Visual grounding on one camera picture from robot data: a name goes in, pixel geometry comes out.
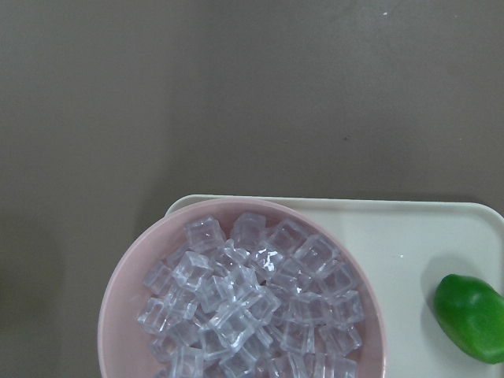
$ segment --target green bell pepper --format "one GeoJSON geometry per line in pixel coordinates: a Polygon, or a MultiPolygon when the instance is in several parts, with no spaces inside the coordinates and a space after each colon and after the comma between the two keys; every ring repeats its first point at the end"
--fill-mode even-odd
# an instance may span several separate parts
{"type": "Polygon", "coordinates": [[[488,283],[450,274],[434,294],[441,329],[469,356],[496,364],[504,361],[504,298],[488,283]]]}

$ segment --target table surface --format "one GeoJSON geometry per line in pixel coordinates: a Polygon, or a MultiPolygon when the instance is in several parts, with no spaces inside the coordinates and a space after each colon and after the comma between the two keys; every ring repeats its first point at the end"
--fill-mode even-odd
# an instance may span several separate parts
{"type": "Polygon", "coordinates": [[[0,4],[2,376],[99,377],[132,241],[191,193],[504,213],[504,3],[0,4]]]}

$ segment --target bowl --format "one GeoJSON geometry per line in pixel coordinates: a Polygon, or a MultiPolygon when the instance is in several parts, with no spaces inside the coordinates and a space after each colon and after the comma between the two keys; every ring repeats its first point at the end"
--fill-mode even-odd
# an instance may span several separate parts
{"type": "Polygon", "coordinates": [[[358,362],[359,378],[381,378],[385,372],[385,338],[380,308],[358,263],[344,246],[321,226],[285,206],[254,198],[221,198],[187,206],[149,227],[126,251],[115,268],[102,301],[98,320],[98,358],[103,378],[151,378],[163,365],[149,352],[151,335],[137,322],[150,291],[143,277],[185,241],[183,226],[206,215],[216,217],[228,235],[234,220],[246,211],[263,214],[269,224],[287,217],[336,244],[357,274],[365,320],[358,324],[363,345],[350,356],[358,362]]]}

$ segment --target tray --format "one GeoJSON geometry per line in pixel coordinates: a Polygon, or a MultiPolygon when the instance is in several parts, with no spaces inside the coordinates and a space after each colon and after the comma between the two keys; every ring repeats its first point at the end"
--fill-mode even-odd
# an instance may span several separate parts
{"type": "MultiPolygon", "coordinates": [[[[216,195],[189,195],[171,213],[216,195]]],[[[484,278],[502,292],[504,218],[476,203],[315,198],[262,199],[291,207],[324,226],[354,255],[382,309],[387,378],[503,378],[502,364],[463,354],[429,307],[449,273],[484,278]]]]}

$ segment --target green vegetable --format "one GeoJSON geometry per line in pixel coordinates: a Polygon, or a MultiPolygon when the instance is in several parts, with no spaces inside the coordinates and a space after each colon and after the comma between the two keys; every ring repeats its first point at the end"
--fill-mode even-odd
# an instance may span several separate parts
{"type": "Polygon", "coordinates": [[[434,294],[441,329],[469,356],[496,364],[504,361],[504,298],[488,283],[450,274],[434,294]]]}

